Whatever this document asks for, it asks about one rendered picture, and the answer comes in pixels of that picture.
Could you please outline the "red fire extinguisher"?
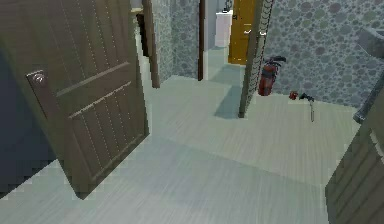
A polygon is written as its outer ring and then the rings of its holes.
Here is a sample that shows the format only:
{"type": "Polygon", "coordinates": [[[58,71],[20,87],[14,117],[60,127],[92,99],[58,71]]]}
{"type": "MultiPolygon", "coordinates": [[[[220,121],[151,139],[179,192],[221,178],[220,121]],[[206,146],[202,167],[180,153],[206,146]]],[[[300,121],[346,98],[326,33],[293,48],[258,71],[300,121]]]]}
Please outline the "red fire extinguisher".
{"type": "Polygon", "coordinates": [[[260,96],[268,96],[271,94],[281,63],[286,61],[287,59],[284,56],[272,56],[264,60],[258,89],[260,96]]]}

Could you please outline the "dark brown door edge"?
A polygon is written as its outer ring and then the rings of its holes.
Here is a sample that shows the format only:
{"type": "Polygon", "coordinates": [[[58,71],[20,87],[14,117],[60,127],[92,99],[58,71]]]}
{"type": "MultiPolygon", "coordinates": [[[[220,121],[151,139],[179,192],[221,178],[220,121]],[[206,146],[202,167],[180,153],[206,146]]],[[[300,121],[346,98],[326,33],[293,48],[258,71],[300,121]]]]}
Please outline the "dark brown door edge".
{"type": "Polygon", "coordinates": [[[257,91],[274,1],[275,0],[257,0],[255,3],[254,20],[249,34],[247,62],[238,112],[239,118],[245,117],[253,95],[257,91]]]}

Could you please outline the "yellow wooden door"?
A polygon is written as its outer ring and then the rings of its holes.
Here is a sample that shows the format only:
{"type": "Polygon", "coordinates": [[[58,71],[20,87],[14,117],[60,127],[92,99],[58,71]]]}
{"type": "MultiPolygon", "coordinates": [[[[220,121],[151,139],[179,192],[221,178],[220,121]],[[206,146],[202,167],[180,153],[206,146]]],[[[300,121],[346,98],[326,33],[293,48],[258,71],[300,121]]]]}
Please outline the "yellow wooden door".
{"type": "Polygon", "coordinates": [[[244,31],[252,29],[256,0],[233,0],[228,62],[245,65],[249,34],[244,31]]]}

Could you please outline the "dark brown panelled door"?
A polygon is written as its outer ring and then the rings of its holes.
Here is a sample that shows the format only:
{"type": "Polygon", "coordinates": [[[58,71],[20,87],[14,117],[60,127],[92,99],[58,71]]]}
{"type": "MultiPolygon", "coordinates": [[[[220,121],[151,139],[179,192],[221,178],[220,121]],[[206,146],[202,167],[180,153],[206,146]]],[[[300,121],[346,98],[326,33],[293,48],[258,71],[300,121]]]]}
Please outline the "dark brown panelled door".
{"type": "Polygon", "coordinates": [[[0,0],[0,52],[78,198],[147,137],[130,0],[0,0]]]}

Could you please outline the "brown wooden door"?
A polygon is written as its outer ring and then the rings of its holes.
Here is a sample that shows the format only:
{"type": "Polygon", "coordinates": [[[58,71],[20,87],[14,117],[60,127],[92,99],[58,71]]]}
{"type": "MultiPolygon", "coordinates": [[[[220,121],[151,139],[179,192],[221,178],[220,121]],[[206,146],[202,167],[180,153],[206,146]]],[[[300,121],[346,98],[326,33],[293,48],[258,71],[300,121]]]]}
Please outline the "brown wooden door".
{"type": "Polygon", "coordinates": [[[329,224],[384,224],[384,88],[325,187],[329,224]]]}

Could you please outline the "black handled knife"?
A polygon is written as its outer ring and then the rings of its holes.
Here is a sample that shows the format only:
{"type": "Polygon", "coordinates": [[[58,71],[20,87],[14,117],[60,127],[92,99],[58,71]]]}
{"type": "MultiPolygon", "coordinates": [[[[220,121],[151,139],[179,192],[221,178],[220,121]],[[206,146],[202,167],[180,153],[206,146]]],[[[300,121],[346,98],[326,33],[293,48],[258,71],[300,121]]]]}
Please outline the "black handled knife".
{"type": "Polygon", "coordinates": [[[309,102],[309,107],[310,107],[310,120],[311,122],[314,122],[314,98],[306,93],[302,93],[299,96],[299,100],[306,99],[309,102]]]}

